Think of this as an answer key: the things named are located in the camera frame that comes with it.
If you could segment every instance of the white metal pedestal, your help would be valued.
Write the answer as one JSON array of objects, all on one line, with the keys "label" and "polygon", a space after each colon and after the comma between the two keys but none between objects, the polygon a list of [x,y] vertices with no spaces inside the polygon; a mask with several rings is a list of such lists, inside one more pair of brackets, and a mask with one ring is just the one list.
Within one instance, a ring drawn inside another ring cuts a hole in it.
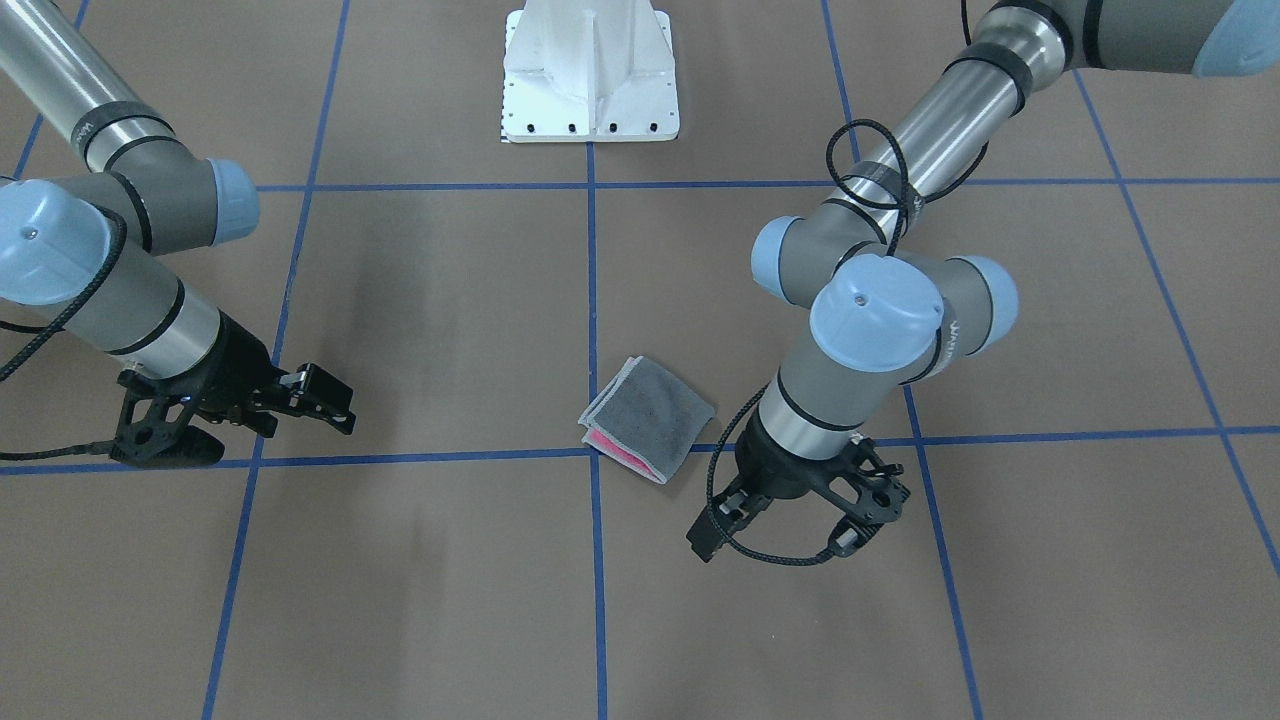
[{"label": "white metal pedestal", "polygon": [[680,133],[671,18],[649,0],[527,0],[507,17],[503,69],[504,141]]}]

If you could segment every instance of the silver metal tube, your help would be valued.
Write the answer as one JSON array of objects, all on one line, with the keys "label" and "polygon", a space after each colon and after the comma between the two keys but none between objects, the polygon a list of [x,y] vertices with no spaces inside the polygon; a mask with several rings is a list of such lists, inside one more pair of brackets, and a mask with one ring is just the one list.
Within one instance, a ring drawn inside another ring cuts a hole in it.
[{"label": "silver metal tube", "polygon": [[[79,128],[87,113],[110,102],[141,100],[115,74],[49,0],[0,0],[0,69],[49,118],[63,140],[83,151],[93,172],[106,169],[115,152],[145,137],[173,138],[150,118],[97,118]],[[73,137],[82,132],[84,137]]]},{"label": "silver metal tube", "polygon": [[849,445],[854,430],[828,430],[801,418],[787,405],[773,378],[760,398],[760,423],[782,450],[808,460],[835,457]]},{"label": "silver metal tube", "polygon": [[[1066,47],[1053,26],[1037,13],[997,8],[983,17],[977,36],[977,42],[998,45],[1021,58],[1032,73],[1032,91],[1048,87],[1062,74]],[[973,60],[951,65],[893,131],[906,158],[911,186],[925,196],[951,184],[1016,109],[1018,87],[1004,70]],[[887,142],[881,142],[865,159],[897,168]],[[847,184],[855,195],[873,202],[893,201],[869,179],[854,178]],[[840,190],[831,197],[849,199]],[[865,210],[886,236],[892,234],[897,210]]]},{"label": "silver metal tube", "polygon": [[141,101],[49,0],[0,0],[0,69],[67,140],[90,110]]},{"label": "silver metal tube", "polygon": [[[951,183],[973,161],[978,150],[1018,108],[1018,88],[1004,70],[987,63],[952,65],[893,131],[908,160],[908,176],[920,195]],[[893,150],[882,142],[867,160],[897,167]],[[874,202],[893,199],[879,184],[854,178],[849,188]],[[847,199],[836,190],[831,197]],[[867,213],[886,236],[893,232],[897,210]]]}]

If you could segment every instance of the black cable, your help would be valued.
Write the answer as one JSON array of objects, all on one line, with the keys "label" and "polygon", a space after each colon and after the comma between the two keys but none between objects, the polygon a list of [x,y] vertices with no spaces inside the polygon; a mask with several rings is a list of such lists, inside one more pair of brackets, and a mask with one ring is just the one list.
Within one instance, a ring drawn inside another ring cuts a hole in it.
[{"label": "black cable", "polygon": [[960,29],[964,31],[964,46],[973,45],[973,36],[969,35],[969,0],[960,0]]},{"label": "black cable", "polygon": [[36,334],[47,327],[49,325],[19,325],[18,323],[0,320],[0,331],[9,331],[12,333]]},{"label": "black cable", "polygon": [[721,452],[724,451],[724,445],[728,442],[728,436],[733,434],[733,428],[736,428],[737,424],[742,421],[742,418],[751,410],[751,407],[754,407],[755,404],[759,402],[762,397],[764,397],[764,391],[767,388],[768,386],[762,387],[760,392],[756,392],[754,396],[751,396],[751,400],[746,401],[746,405],[744,405],[742,409],[737,411],[737,415],[733,415],[733,419],[730,420],[728,425],[724,427],[724,432],[721,434],[719,442],[716,443],[716,450],[712,451],[710,466],[707,468],[707,506],[703,509],[703,512],[707,514],[707,518],[712,521],[712,527],[716,528],[716,532],[719,533],[721,538],[723,538],[724,542],[727,542],[733,550],[741,552],[742,555],[750,557],[751,560],[759,560],[762,562],[772,562],[773,565],[790,565],[794,568],[808,568],[812,565],[822,565],[823,562],[831,560],[835,555],[831,552],[829,548],[823,548],[817,555],[812,555],[809,557],[786,557],[782,555],[768,555],[764,552],[759,552],[751,550],[750,547],[746,547],[745,544],[730,537],[728,532],[723,527],[721,527],[719,518],[717,516],[716,512],[716,462],[717,460],[719,460]]},{"label": "black cable", "polygon": [[125,233],[128,232],[127,225],[124,224],[124,218],[122,218],[119,214],[106,208],[97,208],[97,209],[100,213],[102,213],[102,215],[106,217],[108,220],[111,222],[113,225],[115,225],[114,232],[111,233],[111,246],[106,252],[106,260],[102,261],[102,266],[97,269],[97,273],[93,275],[93,279],[88,281],[88,284],[84,286],[84,290],[82,290],[81,293],[76,296],[76,300],[72,300],[70,305],[68,305],[61,313],[59,313],[58,316],[54,318],[54,322],[49,323],[49,327],[41,329],[36,334],[36,337],[31,340],[31,342],[28,342],[22,350],[18,351],[17,355],[14,355],[8,363],[4,364],[3,368],[0,368],[0,382],[9,379],[9,375],[12,375],[18,368],[20,368],[23,363],[29,360],[31,356],[35,355],[36,351],[41,348],[41,346],[49,342],[49,338],[54,337],[54,333],[60,331],[63,325],[70,322],[70,319],[76,316],[76,313],[79,313],[79,309],[83,307],[84,304],[88,302],[91,297],[93,297],[93,293],[97,292],[97,288],[102,287],[102,283],[106,282],[106,277],[111,274],[111,270],[115,269],[116,260],[119,260],[120,254],[124,252]]},{"label": "black cable", "polygon": [[[9,379],[9,375],[20,368],[23,363],[29,360],[42,345],[49,342],[49,338],[54,337],[54,333],[70,322],[76,313],[78,313],[81,307],[83,307],[84,304],[93,297],[97,288],[102,287],[102,283],[106,282],[111,270],[115,269],[115,263],[120,259],[120,254],[124,252],[125,234],[128,232],[127,225],[124,224],[124,218],[119,214],[106,208],[97,208],[97,210],[102,213],[102,215],[105,215],[106,219],[114,225],[114,232],[111,233],[111,246],[106,251],[106,259],[102,260],[102,266],[97,269],[97,273],[95,273],[93,278],[87,286],[84,286],[84,290],[76,296],[76,300],[72,300],[70,305],[59,313],[58,316],[54,318],[54,322],[49,323],[49,327],[42,328],[36,337],[31,340],[31,342],[19,350],[13,359],[4,364],[4,368],[0,368],[0,382]],[[65,457],[68,455],[105,455],[110,452],[113,447],[115,447],[115,441],[100,441],[59,447],[56,450],[42,450],[37,452],[0,452],[0,460],[22,462],[29,460],[47,460],[50,457]]]},{"label": "black cable", "polygon": [[[968,0],[960,0],[960,27],[961,29],[964,29],[965,46],[973,45],[973,36],[969,33]],[[872,128],[873,131],[881,133],[881,136],[884,137],[884,141],[888,142],[890,149],[893,151],[893,160],[897,163],[897,173],[902,179],[901,184],[899,186],[897,197],[895,199],[896,202],[876,202],[865,197],[861,197],[860,195],[854,193],[854,191],[850,190],[849,186],[846,184],[847,181],[852,179],[852,176],[841,176],[840,173],[836,172],[836,160],[835,160],[836,143],[840,142],[841,137],[851,132],[854,128],[859,127]],[[989,142],[984,143],[982,149],[978,150],[978,155],[973,159],[973,163],[970,163],[969,167],[965,169],[965,172],[960,173],[960,177],[952,181],[951,184],[946,186],[938,192],[923,196],[920,199],[922,202],[928,205],[934,200],[942,200],[947,195],[951,195],[951,192],[955,188],[964,184],[964,182],[969,179],[969,176],[972,176],[974,170],[978,169],[978,165],[980,165],[982,160],[987,156],[987,147],[989,145],[991,145]],[[847,195],[851,200],[855,200],[868,208],[874,208],[877,210],[897,211],[897,218],[893,222],[893,233],[888,238],[888,250],[884,251],[886,255],[893,255],[897,251],[897,241],[901,240],[902,233],[906,229],[906,214],[911,210],[906,200],[908,192],[910,192],[910,186],[911,186],[911,181],[908,177],[906,154],[902,152],[902,146],[897,142],[897,137],[893,135],[893,131],[888,129],[887,127],[869,118],[858,118],[856,120],[845,124],[844,127],[837,129],[835,135],[831,136],[831,140],[827,142],[827,172],[831,173],[831,179],[836,182],[836,187],[838,187],[841,192]]]},{"label": "black cable", "polygon": [[[858,195],[850,190],[847,184],[845,184],[846,181],[852,179],[852,176],[841,176],[836,172],[836,143],[854,128],[860,127],[872,128],[873,131],[881,133],[881,136],[884,137],[884,141],[888,142],[890,149],[893,151],[893,159],[897,161],[899,178],[902,181],[899,186],[895,202],[877,202]],[[906,214],[910,211],[910,206],[906,204],[906,193],[911,187],[911,181],[908,177],[906,169],[906,155],[902,152],[902,146],[897,143],[897,137],[893,136],[893,131],[870,118],[858,118],[856,120],[845,123],[835,132],[835,135],[831,136],[831,140],[827,141],[827,172],[831,174],[831,179],[836,182],[836,187],[838,187],[841,192],[847,195],[850,199],[877,210],[897,210],[897,219],[893,223],[893,234],[890,237],[888,251],[886,252],[886,255],[892,255],[893,251],[897,250],[897,241],[902,237],[902,231],[906,228]]]},{"label": "black cable", "polygon": [[50,457],[67,457],[68,455],[106,455],[115,447],[114,439],[91,442],[87,445],[72,445],[58,450],[42,450],[40,452],[0,452],[0,460],[10,462],[27,462],[31,460],[49,460]]}]

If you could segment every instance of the brown floor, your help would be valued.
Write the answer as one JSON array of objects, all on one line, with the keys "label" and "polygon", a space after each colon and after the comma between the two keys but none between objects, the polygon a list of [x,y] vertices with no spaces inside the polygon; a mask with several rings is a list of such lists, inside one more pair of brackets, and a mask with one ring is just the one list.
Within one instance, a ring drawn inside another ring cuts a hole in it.
[{"label": "brown floor", "polygon": [[[518,6],[86,9],[264,190],[253,237],[165,261],[353,386],[360,423],[219,428],[206,470],[0,468],[0,717],[1277,716],[1280,70],[1037,95],[904,241],[1021,292],[1006,340],[868,424],[904,520],[818,569],[703,565],[705,443],[805,328],[751,241],[828,192],[846,113],[928,88],[954,3],[659,3],[681,136],[595,149],[498,142]],[[83,172],[0,100],[0,172]],[[666,487],[579,443],[635,354],[718,410]],[[3,448],[109,436],[116,369],[56,338],[3,388]],[[812,551],[829,515],[778,502],[746,536]]]}]

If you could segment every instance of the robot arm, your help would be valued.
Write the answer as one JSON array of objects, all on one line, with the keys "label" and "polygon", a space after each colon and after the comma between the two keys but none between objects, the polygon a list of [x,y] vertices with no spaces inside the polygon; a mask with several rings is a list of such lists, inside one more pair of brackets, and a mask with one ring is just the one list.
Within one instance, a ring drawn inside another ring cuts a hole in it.
[{"label": "robot arm", "polygon": [[[125,365],[111,457],[216,462],[223,446],[189,425],[196,415],[264,437],[275,432],[271,413],[306,415],[349,434],[347,386],[316,365],[285,374],[256,337],[154,258],[253,232],[259,201],[247,173],[195,158],[47,0],[0,0],[0,68],[91,170],[0,179],[0,297],[61,316]],[[67,318],[72,304],[79,307]]]},{"label": "robot arm", "polygon": [[[737,477],[687,538],[704,561],[776,498],[815,491],[844,511],[820,562],[849,556],[909,493],[856,429],[900,384],[998,341],[1018,292],[995,261],[897,252],[927,201],[948,191],[1000,126],[1073,68],[1244,76],[1280,59],[1271,0],[1004,0],[887,142],[808,218],[778,218],[751,252],[755,281],[810,309],[736,442]],[[831,488],[844,478],[855,492]]]}]

